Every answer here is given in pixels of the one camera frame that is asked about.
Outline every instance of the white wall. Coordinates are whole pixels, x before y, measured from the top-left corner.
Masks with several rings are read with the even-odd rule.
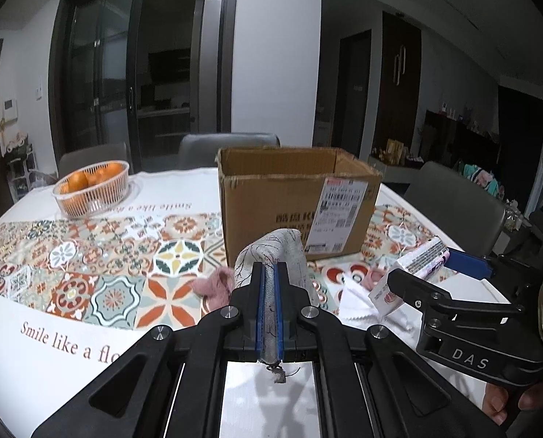
[[[367,159],[373,144],[379,104],[383,43],[382,12],[385,7],[375,0],[324,0],[322,8],[317,103],[324,107],[321,116],[323,121],[334,120],[340,40],[371,30],[369,88],[360,151],[360,159]]]
[[[417,100],[416,125],[411,152],[417,155],[425,111],[437,112],[443,103],[464,114],[472,108],[472,118],[481,130],[493,128],[498,84],[458,48],[431,30],[421,31],[421,78]]]
[[[231,129],[311,146],[321,0],[237,0]]]
[[[20,31],[0,31],[0,117],[2,101],[16,97],[18,129],[28,133],[39,169],[57,170],[49,121],[49,54],[59,0],[49,0]],[[42,81],[43,97],[36,100]],[[7,129],[7,136],[16,131]]]
[[[0,39],[2,42],[2,51],[0,53],[0,120],[4,112],[4,100],[13,99],[16,97],[16,67],[17,54],[21,48],[21,32],[20,31],[0,31]],[[26,131],[19,123],[11,123],[6,125],[4,129],[4,137],[6,142],[16,136],[18,130]],[[5,145],[0,140],[0,149],[2,154],[5,152]]]

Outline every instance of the cabinet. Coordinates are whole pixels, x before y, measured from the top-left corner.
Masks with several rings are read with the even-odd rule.
[[[385,149],[388,138],[411,146],[420,76],[421,30],[383,12],[381,84],[373,148]]]

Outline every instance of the cardboard box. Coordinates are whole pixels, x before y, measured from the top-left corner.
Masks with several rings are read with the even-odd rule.
[[[361,249],[382,179],[375,168],[338,148],[226,148],[217,159],[231,267],[247,245],[284,227],[301,232],[308,260]]]

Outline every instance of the human hand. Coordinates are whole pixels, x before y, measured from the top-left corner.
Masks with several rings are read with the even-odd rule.
[[[485,398],[482,400],[482,411],[492,418],[496,424],[502,424],[507,418],[509,393],[502,387],[487,384]],[[519,410],[533,410],[543,407],[543,382],[532,385],[519,399]]]

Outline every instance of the patterned tablecloth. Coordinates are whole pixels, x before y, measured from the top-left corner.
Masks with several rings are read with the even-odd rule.
[[[432,236],[409,211],[377,206],[359,254],[308,263],[321,307],[338,313],[343,275],[387,270]],[[190,282],[220,265],[220,213],[0,223],[0,295],[99,326],[196,324],[209,307]]]

